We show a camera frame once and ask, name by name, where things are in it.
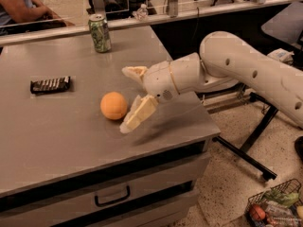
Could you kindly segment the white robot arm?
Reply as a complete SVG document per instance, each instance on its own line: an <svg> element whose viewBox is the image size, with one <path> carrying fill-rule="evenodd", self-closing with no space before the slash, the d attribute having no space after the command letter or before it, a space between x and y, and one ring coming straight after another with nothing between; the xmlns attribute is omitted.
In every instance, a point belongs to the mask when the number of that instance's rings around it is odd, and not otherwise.
<svg viewBox="0 0 303 227"><path fill-rule="evenodd" d="M303 128L302 72L258 52L232 33L216 31L203 38L197 53L151 67L125 67L122 73L146 91L137 96L120 131L129 133L160 103L187 92L208 93L241 82Z"/></svg>

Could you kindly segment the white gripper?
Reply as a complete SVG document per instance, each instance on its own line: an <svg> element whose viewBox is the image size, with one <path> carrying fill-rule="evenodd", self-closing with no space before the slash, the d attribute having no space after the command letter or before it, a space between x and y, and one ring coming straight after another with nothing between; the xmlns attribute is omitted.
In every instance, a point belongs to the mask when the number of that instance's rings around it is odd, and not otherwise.
<svg viewBox="0 0 303 227"><path fill-rule="evenodd" d="M148 95L134 99L119 127L121 133L135 130L149 118L156 111L158 101L165 103L179 96L168 61L157 63L149 69L146 66L126 66L122 68L122 73L143 86Z"/></svg>

